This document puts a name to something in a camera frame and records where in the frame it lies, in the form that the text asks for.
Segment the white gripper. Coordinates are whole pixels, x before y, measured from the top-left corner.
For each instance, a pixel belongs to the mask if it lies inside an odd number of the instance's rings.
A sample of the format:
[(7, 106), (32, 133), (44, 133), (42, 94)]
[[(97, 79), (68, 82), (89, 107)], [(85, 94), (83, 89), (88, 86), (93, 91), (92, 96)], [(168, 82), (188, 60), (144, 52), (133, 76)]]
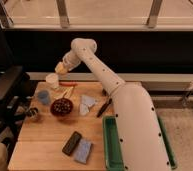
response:
[(58, 74), (66, 74), (68, 71), (78, 67), (80, 63), (81, 60), (79, 57), (73, 51), (69, 51), (64, 55), (62, 62), (56, 65), (55, 72)]

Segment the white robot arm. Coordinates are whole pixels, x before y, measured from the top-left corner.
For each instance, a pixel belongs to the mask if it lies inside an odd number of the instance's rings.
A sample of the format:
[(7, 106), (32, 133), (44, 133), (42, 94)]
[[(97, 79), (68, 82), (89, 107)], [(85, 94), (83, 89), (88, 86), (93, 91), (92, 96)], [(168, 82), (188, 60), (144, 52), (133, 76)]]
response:
[(75, 38), (55, 71), (66, 74), (84, 62), (112, 98), (127, 171), (171, 171), (154, 104), (140, 83), (126, 83), (96, 55), (93, 39)]

